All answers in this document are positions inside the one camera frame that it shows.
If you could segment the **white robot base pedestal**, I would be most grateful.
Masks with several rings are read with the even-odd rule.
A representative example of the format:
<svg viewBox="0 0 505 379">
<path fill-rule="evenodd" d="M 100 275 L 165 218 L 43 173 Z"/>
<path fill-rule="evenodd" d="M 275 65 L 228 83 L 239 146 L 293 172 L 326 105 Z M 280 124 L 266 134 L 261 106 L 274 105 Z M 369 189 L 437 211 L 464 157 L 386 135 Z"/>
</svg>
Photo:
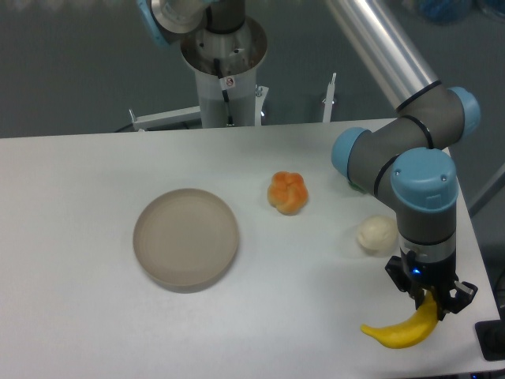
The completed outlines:
<svg viewBox="0 0 505 379">
<path fill-rule="evenodd" d="M 256 71 L 267 53 L 260 24 L 246 17 L 230 34 L 200 30 L 182 40 L 181 53 L 195 75 L 203 128 L 255 124 Z"/>
</svg>

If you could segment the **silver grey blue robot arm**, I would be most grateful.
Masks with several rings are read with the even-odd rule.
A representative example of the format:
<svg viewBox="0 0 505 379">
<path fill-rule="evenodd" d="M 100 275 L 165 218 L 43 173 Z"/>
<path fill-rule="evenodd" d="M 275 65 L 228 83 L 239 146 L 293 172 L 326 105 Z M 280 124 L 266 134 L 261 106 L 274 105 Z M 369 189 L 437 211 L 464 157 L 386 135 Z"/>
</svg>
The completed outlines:
<svg viewBox="0 0 505 379">
<path fill-rule="evenodd" d="M 259 122 L 255 69 L 267 39 L 243 1 L 139 1 L 137 7 L 154 41 L 181 44 L 195 73 L 203 126 Z M 479 104 L 464 88 L 441 84 L 385 5 L 329 1 L 327 7 L 398 114 L 376 132 L 342 132 L 331 162 L 395 212 L 401 253 L 386 270 L 397 288 L 417 305 L 432 296 L 439 319 L 459 313 L 477 288 L 455 271 L 458 181 L 444 150 L 478 126 Z"/>
</svg>

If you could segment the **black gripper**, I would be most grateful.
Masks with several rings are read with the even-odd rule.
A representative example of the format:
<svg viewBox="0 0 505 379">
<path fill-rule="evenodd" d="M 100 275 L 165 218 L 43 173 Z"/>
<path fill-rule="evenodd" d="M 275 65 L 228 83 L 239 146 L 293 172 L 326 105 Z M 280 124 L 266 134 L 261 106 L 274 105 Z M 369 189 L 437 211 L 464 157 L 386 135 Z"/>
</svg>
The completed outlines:
<svg viewBox="0 0 505 379">
<path fill-rule="evenodd" d="M 414 252 L 401 252 L 401 258 L 393 256 L 385 266 L 398 290 L 407 293 L 414 300 L 416 309 L 425 299 L 424 289 L 432 289 L 439 321 L 449 313 L 461 312 L 478 292 L 476 285 L 458 281 L 455 269 L 456 253 L 441 261 L 423 262 L 416 258 Z"/>
</svg>

